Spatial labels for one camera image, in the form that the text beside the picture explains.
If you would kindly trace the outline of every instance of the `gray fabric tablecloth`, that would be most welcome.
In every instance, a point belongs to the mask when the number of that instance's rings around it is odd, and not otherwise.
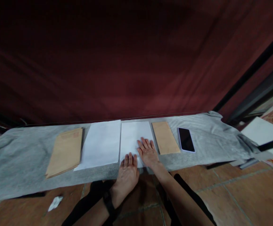
[[[159,155],[160,161],[172,171],[200,164],[249,159],[253,153],[258,152],[249,139],[221,122],[221,118],[220,114],[210,111],[190,116],[124,120],[122,123],[167,121],[177,144],[178,127],[190,129],[195,153],[182,151]],[[79,171],[70,170],[45,179],[56,136],[61,132],[84,127],[85,139],[90,125],[91,123],[14,128],[4,133],[0,137],[0,200],[96,180],[115,179],[119,163]]]

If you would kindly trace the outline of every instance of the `brown envelope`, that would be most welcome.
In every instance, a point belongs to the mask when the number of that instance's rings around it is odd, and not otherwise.
[[[47,167],[46,179],[64,173],[80,164],[83,129],[78,128],[60,133]]]
[[[160,154],[180,152],[180,149],[167,122],[153,122],[152,126]]]

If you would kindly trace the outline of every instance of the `left hand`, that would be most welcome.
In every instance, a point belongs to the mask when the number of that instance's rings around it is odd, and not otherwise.
[[[137,155],[125,156],[121,162],[120,169],[115,184],[111,188],[112,202],[117,208],[126,196],[134,189],[139,180],[139,171],[137,169]]]

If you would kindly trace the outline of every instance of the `floor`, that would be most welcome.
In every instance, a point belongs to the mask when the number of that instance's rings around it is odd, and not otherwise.
[[[227,164],[206,170],[194,166],[179,173],[206,203],[217,225],[273,226],[273,168],[258,163],[245,170]],[[170,225],[161,204],[155,176],[141,175],[132,195],[114,225]],[[61,225],[90,184],[57,188],[45,197],[0,201],[0,225]],[[47,212],[54,197],[64,196],[59,206]]]

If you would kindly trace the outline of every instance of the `smartphone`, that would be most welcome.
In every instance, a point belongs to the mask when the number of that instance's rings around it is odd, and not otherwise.
[[[192,137],[188,129],[178,128],[180,147],[183,151],[195,152]]]

